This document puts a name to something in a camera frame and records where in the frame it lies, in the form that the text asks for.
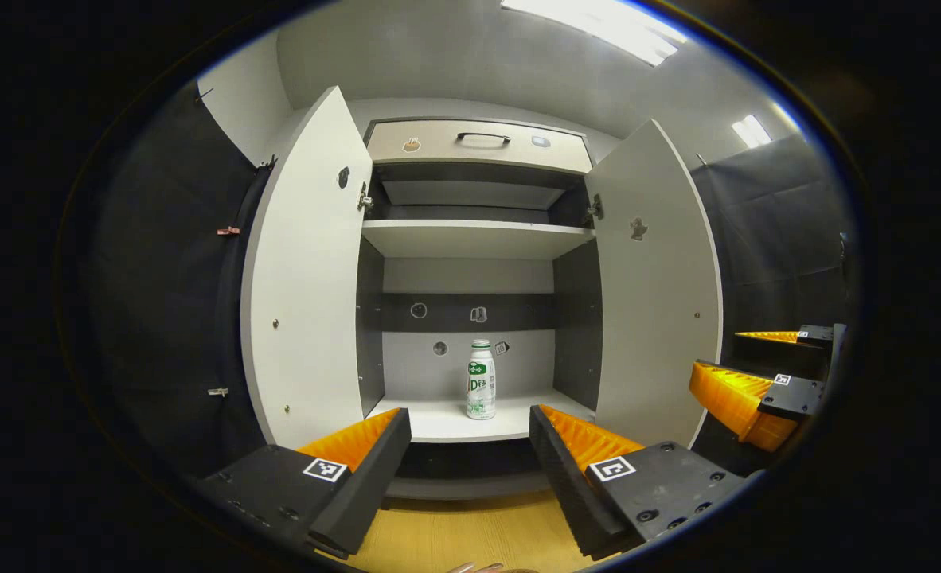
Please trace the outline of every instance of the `hand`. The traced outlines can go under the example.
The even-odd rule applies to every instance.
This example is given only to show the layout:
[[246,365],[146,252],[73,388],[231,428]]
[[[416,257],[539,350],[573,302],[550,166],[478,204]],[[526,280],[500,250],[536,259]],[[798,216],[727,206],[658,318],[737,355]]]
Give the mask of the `hand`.
[[[471,569],[474,569],[474,562],[464,563],[459,567],[446,571],[446,573],[471,573]],[[478,569],[477,571],[474,571],[474,573],[493,573],[495,571],[502,571],[502,563],[492,563],[492,565],[489,565],[484,569]]]

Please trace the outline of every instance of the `mounting hole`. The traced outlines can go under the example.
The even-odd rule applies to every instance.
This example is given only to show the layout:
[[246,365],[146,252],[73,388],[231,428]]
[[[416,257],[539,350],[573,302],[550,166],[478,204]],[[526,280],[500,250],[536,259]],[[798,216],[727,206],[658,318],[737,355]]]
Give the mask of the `mounting hole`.
[[637,514],[637,521],[645,523],[658,517],[658,510],[644,510]]

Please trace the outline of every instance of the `ceiling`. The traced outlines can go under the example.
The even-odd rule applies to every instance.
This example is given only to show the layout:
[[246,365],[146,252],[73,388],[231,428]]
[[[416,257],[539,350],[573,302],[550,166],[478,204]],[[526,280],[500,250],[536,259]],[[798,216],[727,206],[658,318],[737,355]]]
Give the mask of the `ceiling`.
[[795,132],[729,62],[693,39],[678,47],[652,68],[579,30],[500,10],[499,0],[344,0],[283,26],[278,58],[295,109],[338,84],[350,100],[482,101],[616,138],[654,117],[681,153],[709,161],[746,149],[732,123],[750,113],[772,138]]

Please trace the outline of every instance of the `wooden floor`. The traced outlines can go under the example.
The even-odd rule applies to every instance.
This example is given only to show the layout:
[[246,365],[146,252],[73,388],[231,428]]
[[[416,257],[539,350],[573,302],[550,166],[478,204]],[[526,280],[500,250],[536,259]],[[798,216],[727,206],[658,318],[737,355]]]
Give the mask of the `wooden floor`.
[[485,501],[390,501],[347,565],[371,573],[445,573],[473,561],[480,569],[577,571],[594,565],[573,543],[548,490]]

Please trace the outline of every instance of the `bottle label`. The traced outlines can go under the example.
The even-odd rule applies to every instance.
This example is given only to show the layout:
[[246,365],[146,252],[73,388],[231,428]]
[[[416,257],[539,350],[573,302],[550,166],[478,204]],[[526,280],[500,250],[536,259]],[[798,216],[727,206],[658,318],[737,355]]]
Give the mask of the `bottle label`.
[[495,372],[488,362],[467,366],[467,414],[486,419],[495,415]]

